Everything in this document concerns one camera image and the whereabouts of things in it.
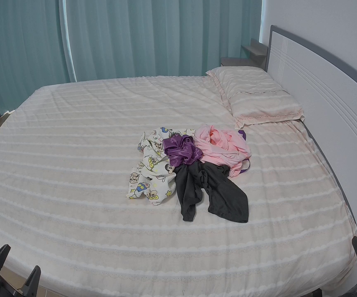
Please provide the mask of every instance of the white cartoon print garment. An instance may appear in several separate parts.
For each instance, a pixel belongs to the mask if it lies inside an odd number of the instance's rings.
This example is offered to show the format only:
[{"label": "white cartoon print garment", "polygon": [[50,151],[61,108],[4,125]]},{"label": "white cartoon print garment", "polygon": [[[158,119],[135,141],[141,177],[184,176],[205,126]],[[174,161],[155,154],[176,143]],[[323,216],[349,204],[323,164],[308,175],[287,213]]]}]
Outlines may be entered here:
[{"label": "white cartoon print garment", "polygon": [[195,129],[172,130],[160,127],[147,137],[144,132],[137,149],[144,153],[143,160],[132,168],[127,197],[135,199],[145,194],[153,205],[159,205],[176,190],[174,167],[163,151],[163,139],[173,134],[193,136]]}]

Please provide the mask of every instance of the bed sheet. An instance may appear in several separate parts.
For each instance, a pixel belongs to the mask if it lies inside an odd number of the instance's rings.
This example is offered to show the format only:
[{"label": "bed sheet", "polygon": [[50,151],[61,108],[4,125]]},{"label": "bed sheet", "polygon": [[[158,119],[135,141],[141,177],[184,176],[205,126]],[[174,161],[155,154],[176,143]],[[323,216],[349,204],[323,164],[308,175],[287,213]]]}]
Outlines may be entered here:
[{"label": "bed sheet", "polygon": [[299,296],[339,284],[357,234],[326,162],[299,121],[244,128],[251,168],[232,180],[249,222],[175,194],[126,198],[143,131],[233,128],[210,77],[144,77],[47,86],[0,128],[0,247],[7,264],[68,296]]}]

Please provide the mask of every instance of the black garment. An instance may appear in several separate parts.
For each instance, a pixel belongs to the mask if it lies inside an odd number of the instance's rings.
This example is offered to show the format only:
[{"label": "black garment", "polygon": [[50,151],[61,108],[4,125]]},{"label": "black garment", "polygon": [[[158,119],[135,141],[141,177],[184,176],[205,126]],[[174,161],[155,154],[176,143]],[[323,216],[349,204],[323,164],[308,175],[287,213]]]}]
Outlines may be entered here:
[{"label": "black garment", "polygon": [[193,221],[195,205],[202,200],[201,188],[209,195],[208,211],[233,222],[249,220],[249,203],[246,194],[229,180],[230,168],[209,162],[196,161],[191,165],[181,164],[174,169],[176,188],[184,221]]}]

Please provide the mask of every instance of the clothing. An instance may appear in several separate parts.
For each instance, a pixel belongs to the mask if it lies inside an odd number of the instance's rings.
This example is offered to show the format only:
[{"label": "clothing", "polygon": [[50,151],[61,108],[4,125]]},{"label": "clothing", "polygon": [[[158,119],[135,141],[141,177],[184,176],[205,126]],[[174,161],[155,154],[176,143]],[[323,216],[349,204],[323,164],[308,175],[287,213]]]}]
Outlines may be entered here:
[{"label": "clothing", "polygon": [[127,197],[135,199],[145,194],[153,205],[159,205],[176,190],[173,172],[174,167],[169,164],[168,156],[163,151],[162,141],[173,134],[193,135],[195,130],[180,129],[173,131],[160,127],[153,130],[149,136],[144,132],[137,149],[144,153],[143,159],[137,167],[132,168],[129,177]]},{"label": "clothing", "polygon": [[181,164],[174,169],[184,221],[193,221],[195,205],[203,197],[201,188],[209,195],[210,213],[233,222],[246,223],[249,220],[247,195],[227,178],[229,170],[228,165],[217,166],[207,161]]},{"label": "clothing", "polygon": [[184,134],[174,134],[169,139],[163,140],[163,149],[169,156],[171,166],[192,164],[202,157],[202,151],[193,143],[193,137]]},{"label": "clothing", "polygon": [[240,174],[242,162],[251,156],[245,139],[236,131],[220,131],[206,124],[195,131],[193,141],[203,152],[202,162],[228,165],[231,177]]}]

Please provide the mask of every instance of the nightstand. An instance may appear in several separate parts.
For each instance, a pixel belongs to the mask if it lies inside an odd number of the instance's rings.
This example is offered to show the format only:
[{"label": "nightstand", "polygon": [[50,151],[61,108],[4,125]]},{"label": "nightstand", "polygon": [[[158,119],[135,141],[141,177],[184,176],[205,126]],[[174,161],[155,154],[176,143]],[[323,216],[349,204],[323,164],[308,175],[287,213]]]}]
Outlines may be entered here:
[{"label": "nightstand", "polygon": [[266,45],[252,38],[250,45],[242,45],[242,49],[249,52],[249,58],[221,57],[221,66],[253,66],[265,70],[266,54],[268,52]]}]

